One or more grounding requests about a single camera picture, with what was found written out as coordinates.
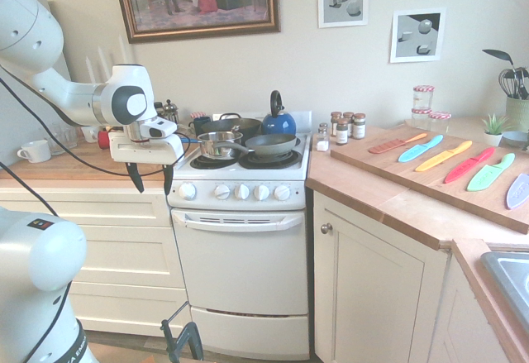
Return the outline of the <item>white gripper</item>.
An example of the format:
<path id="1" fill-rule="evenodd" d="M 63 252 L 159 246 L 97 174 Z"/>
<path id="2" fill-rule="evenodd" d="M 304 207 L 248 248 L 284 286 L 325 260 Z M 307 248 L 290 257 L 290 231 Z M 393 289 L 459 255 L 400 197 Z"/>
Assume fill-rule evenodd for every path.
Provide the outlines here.
<path id="1" fill-rule="evenodd" d="M 164 194 L 168 196 L 174 176 L 172 164 L 184 157 L 180 138 L 173 134 L 139 143 L 130 140 L 123 132 L 111 131 L 108 135 L 111 157 L 116 162 L 125 163 L 128 176 L 137 191 L 143 193 L 145 190 L 137 164 L 162 165 Z"/>

